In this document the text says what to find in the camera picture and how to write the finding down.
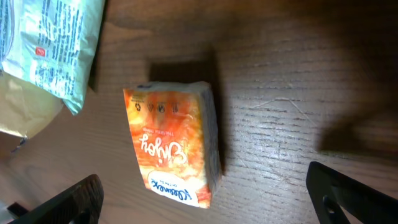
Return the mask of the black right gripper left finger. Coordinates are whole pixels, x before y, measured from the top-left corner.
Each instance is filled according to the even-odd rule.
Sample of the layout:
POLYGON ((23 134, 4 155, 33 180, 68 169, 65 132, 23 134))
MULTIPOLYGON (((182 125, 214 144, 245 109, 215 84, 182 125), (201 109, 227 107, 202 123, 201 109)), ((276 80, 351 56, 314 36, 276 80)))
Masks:
POLYGON ((103 200, 100 178, 91 174, 31 211, 15 202, 7 212, 14 224, 98 224, 103 200))

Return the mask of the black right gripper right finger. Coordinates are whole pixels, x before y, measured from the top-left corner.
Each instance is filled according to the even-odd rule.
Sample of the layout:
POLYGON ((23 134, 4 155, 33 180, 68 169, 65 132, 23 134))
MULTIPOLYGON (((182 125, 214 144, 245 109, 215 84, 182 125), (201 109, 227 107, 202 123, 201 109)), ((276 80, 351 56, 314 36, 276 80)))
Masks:
POLYGON ((306 186, 320 223, 397 223, 397 200, 319 162, 309 164, 306 186))

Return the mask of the large orange white snack bag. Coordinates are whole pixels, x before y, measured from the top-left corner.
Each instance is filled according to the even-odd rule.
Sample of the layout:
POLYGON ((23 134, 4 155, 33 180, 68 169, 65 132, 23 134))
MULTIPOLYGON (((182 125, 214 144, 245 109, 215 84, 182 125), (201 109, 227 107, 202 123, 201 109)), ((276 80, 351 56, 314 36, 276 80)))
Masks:
POLYGON ((1 72, 1 152, 15 153, 27 140, 46 128, 63 108, 62 101, 47 91, 1 72))

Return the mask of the orange red snack packet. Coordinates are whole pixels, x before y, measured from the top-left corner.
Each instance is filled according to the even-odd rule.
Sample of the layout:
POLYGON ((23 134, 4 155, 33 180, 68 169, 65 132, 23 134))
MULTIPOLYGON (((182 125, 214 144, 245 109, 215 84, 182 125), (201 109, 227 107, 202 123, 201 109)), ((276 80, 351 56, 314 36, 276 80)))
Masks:
POLYGON ((209 208, 222 176, 210 84, 150 82, 123 93, 145 187, 209 208))

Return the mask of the green snack packet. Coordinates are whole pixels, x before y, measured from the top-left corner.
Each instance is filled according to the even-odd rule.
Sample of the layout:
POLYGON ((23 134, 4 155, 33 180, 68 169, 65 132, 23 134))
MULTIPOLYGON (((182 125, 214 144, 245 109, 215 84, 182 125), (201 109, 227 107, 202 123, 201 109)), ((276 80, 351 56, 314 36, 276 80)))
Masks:
POLYGON ((85 102, 104 0, 1 0, 1 70, 63 100, 85 102))

